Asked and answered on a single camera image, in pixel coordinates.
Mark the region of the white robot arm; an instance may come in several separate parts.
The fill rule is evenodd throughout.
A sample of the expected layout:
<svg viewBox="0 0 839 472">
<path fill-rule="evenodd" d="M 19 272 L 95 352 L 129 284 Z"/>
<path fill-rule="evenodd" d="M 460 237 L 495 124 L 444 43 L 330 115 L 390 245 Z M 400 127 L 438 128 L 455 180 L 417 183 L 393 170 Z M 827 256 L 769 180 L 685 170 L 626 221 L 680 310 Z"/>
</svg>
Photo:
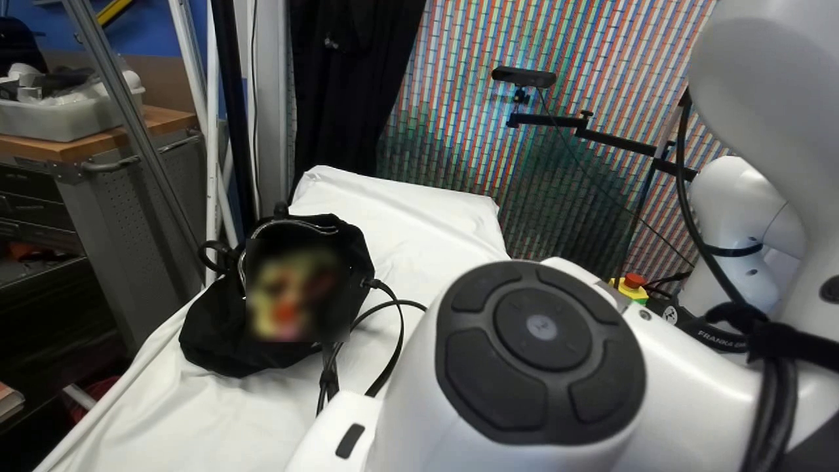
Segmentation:
<svg viewBox="0 0 839 472">
<path fill-rule="evenodd" d="M 718 0 L 692 107 L 803 222 L 782 313 L 727 356 L 594 272 L 489 263 L 417 323 L 389 390 L 335 397 L 287 472 L 836 472 L 839 0 Z"/>
</svg>

